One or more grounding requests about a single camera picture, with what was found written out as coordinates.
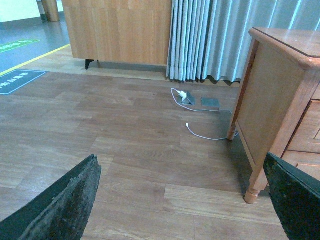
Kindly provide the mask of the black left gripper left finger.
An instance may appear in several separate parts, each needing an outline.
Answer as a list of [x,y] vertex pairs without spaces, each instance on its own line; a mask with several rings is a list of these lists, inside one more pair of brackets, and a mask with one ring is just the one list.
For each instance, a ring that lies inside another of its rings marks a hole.
[[2,240],[80,240],[96,199],[102,167],[90,155],[1,221]]

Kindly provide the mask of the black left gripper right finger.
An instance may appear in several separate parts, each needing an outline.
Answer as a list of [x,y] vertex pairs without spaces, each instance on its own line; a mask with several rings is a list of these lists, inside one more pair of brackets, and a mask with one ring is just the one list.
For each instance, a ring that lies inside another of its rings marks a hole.
[[263,169],[270,198],[290,240],[320,238],[320,181],[267,153]]

